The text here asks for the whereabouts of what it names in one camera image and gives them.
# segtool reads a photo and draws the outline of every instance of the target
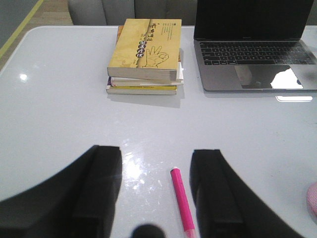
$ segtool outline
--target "yellow book cover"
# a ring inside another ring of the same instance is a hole
[[[108,75],[175,80],[180,19],[127,19],[107,67]]]

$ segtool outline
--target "hand illustration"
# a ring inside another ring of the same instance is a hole
[[[155,47],[152,46],[151,51],[147,49],[146,54],[146,65],[145,67],[157,67],[158,64],[166,61],[168,59],[168,54],[164,52],[160,52],[162,46],[159,46],[156,50]]]

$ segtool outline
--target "pink object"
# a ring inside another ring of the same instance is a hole
[[[178,209],[180,213],[180,217],[183,223],[183,228],[186,237],[195,238],[195,226],[192,218],[192,214],[189,209],[188,200],[186,197],[186,192],[182,180],[182,176],[180,174],[179,168],[174,168],[170,172],[172,176],[173,186],[176,194],[176,199],[178,203]]]
[[[317,182],[308,188],[306,196],[310,210],[317,216]]]

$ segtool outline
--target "laptop keyboard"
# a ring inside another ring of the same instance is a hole
[[[300,42],[200,42],[206,65],[315,64]]]

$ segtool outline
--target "yellow stripe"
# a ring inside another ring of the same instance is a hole
[[[116,86],[115,89],[175,90],[177,86]]]
[[[34,5],[34,7],[31,9],[29,14],[24,18],[24,20],[21,22],[21,24],[17,27],[17,29],[12,33],[10,38],[6,41],[6,43],[2,46],[0,49],[0,59],[4,55],[4,53],[9,49],[11,44],[14,42],[16,37],[21,33],[25,25],[31,20],[32,16],[35,14],[35,12],[39,9],[41,4],[44,2],[44,0],[38,0],[38,2]]]

